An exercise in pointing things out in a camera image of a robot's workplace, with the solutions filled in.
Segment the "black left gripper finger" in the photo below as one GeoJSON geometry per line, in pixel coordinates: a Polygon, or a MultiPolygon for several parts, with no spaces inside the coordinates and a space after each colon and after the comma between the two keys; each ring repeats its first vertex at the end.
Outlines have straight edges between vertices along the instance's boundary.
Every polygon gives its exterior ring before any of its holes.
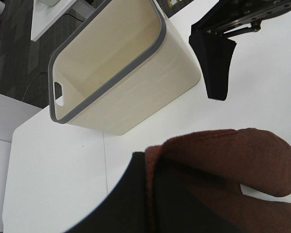
{"type": "Polygon", "coordinates": [[[107,198],[70,233],[148,233],[149,218],[158,233],[233,233],[235,226],[198,200],[166,161],[154,179],[154,212],[147,210],[145,153],[135,152],[107,198]]]}

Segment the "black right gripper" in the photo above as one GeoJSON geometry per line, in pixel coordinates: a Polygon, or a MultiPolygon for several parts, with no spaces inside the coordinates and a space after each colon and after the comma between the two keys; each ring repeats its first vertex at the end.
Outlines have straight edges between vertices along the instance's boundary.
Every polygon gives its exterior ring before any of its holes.
{"type": "Polygon", "coordinates": [[[237,43],[228,38],[258,32],[264,20],[291,11],[291,0],[220,0],[191,26],[189,44],[200,64],[209,99],[225,101],[237,43]]]}

